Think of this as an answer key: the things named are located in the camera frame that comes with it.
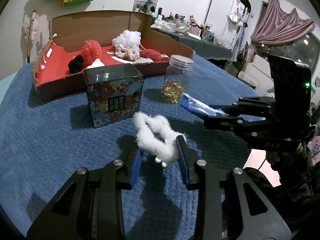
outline white fluffy scrunchie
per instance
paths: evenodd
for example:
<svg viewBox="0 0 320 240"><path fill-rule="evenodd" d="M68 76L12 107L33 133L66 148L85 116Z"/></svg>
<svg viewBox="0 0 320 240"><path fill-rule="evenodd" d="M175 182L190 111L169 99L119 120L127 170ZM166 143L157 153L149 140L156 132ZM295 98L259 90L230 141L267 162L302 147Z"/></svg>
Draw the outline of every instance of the white fluffy scrunchie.
<svg viewBox="0 0 320 240"><path fill-rule="evenodd" d="M122 44L116 46L116 56L119 58L129 58L133 61L140 58L140 53L137 49L125 48Z"/></svg>
<svg viewBox="0 0 320 240"><path fill-rule="evenodd" d="M155 155L156 162L162 162L162 167L178 161L176 137L182 135L185 140L186 137L182 133L173 131L164 116L150 117L138 112L134 115L133 122L138 130L137 144L139 148ZM155 138L154 133L158 133L165 142Z"/></svg>

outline floral patterned box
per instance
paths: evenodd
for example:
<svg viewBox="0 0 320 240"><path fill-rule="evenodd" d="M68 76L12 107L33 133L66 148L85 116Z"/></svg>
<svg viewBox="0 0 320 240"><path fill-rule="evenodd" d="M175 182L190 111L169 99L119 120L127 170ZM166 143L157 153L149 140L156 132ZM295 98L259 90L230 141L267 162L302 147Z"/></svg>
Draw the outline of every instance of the floral patterned box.
<svg viewBox="0 0 320 240"><path fill-rule="evenodd" d="M132 64L86 69L94 127L131 118L139 111L144 77Z"/></svg>

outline pink curtain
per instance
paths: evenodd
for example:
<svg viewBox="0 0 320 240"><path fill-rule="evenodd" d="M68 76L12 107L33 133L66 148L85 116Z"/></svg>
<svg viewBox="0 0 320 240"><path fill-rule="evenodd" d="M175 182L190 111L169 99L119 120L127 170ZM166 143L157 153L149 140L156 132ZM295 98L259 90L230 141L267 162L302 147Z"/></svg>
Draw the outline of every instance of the pink curtain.
<svg viewBox="0 0 320 240"><path fill-rule="evenodd" d="M256 52L253 43L282 45L301 39L314 28L314 20L302 20L296 8L286 13L280 8L279 0L269 0L263 20L251 35L247 63Z"/></svg>

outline cluttered table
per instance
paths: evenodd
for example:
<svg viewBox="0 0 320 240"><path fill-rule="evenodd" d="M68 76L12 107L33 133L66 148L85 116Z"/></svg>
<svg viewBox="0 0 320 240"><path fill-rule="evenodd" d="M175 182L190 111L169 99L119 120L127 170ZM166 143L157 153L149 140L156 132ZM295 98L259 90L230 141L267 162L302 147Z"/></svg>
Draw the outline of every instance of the cluttered table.
<svg viewBox="0 0 320 240"><path fill-rule="evenodd" d="M153 28L152 30L169 35L172 39L193 49L196 54L205 59L226 60L231 62L232 51L216 45L212 41L197 40L196 38L182 35L177 32L168 32L156 28Z"/></svg>
<svg viewBox="0 0 320 240"><path fill-rule="evenodd" d="M194 61L190 96L206 104L256 96L200 56L194 55ZM105 166L127 151L136 136L132 119L95 129L85 92L43 104L33 87L31 64L18 71L0 105L0 204L24 235L76 169ZM246 143L231 132L207 130L178 104L165 103L163 80L145 80L140 111L167 117L175 131L186 134L188 146L217 167L242 167L250 153ZM163 169L145 153L135 188L122 191L127 239L189 239L197 198L196 191L186 190L177 163Z"/></svg>

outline dark green tablecloth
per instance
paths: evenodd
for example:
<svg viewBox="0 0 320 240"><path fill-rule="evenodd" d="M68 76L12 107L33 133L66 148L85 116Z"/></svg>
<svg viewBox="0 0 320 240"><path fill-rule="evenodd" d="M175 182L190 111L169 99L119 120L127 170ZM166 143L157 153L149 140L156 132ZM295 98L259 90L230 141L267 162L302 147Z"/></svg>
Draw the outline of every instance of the dark green tablecloth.
<svg viewBox="0 0 320 240"><path fill-rule="evenodd" d="M196 54L205 59L227 60L231 62L231 50L216 45L212 41L197 40L196 38L190 36L184 36L178 33L167 32L160 29L152 30L169 35L172 39L193 49L196 52Z"/></svg>

